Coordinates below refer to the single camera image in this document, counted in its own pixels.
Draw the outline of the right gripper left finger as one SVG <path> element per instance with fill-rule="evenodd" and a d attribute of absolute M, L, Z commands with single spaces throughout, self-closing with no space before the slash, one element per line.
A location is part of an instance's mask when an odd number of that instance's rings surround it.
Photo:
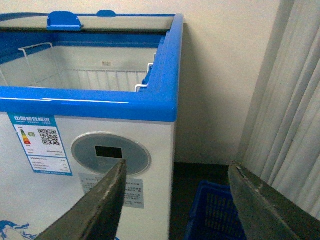
<path fill-rule="evenodd" d="M 127 163 L 120 159 L 106 176 L 38 240 L 114 240 L 124 205 Z"/>

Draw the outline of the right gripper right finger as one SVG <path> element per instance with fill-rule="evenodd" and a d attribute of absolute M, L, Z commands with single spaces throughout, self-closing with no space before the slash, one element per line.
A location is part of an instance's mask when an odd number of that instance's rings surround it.
<path fill-rule="evenodd" d="M 318 240 L 320 222 L 245 167 L 233 163 L 228 179 L 249 240 Z"/>

